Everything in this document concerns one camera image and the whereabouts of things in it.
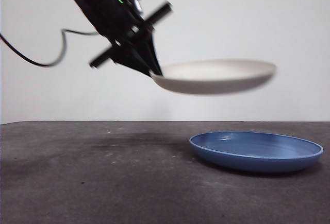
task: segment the white plate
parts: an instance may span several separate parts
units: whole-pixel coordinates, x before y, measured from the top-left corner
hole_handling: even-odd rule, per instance
[[[163,76],[150,74],[164,89],[189,94],[220,94],[261,85],[272,77],[276,66],[248,59],[222,59],[178,63],[161,69]]]

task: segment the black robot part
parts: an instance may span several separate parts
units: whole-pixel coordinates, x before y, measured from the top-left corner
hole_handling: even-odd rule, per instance
[[[90,65],[99,67],[107,59],[150,76],[162,75],[153,43],[153,25],[171,12],[167,2],[144,20],[137,0],[75,0],[97,32],[111,47]]]

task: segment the white wall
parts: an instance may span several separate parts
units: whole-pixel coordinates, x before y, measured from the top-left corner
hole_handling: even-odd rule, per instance
[[[142,0],[150,13],[164,0]],[[88,62],[108,46],[68,36],[55,68],[30,65],[3,43],[1,122],[22,120],[330,120],[330,0],[169,0],[174,13],[156,26],[161,64],[212,58],[273,62],[278,73],[243,93],[168,92],[109,61]],[[2,30],[40,62],[58,54],[60,28],[93,30],[73,0],[2,0]]]

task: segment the dark surface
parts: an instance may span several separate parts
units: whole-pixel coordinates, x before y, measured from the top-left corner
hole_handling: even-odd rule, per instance
[[[189,137],[271,132],[319,162],[260,175],[198,159]],[[2,224],[330,223],[330,123],[21,122],[1,125]]]

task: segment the cable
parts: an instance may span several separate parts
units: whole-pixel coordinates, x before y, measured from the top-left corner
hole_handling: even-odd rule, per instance
[[[37,63],[34,62],[33,60],[29,59],[28,57],[26,57],[25,55],[23,55],[22,53],[20,53],[17,49],[15,49],[15,47],[13,47],[0,33],[0,37],[1,39],[4,41],[4,43],[14,52],[16,53],[18,56],[20,56],[21,58],[23,58],[25,61],[36,65],[36,66],[40,66],[40,67],[51,67],[51,66],[55,66],[57,64],[59,64],[60,61],[62,61],[62,59],[65,56],[65,53],[67,52],[67,38],[65,36],[66,32],[70,32],[70,33],[75,33],[77,35],[87,35],[87,36],[92,36],[92,35],[98,35],[98,32],[80,32],[80,31],[74,31],[74,30],[69,30],[69,29],[62,29],[61,33],[62,33],[62,49],[61,52],[59,54],[59,56],[57,57],[57,59],[50,64],[42,64],[42,63]]]

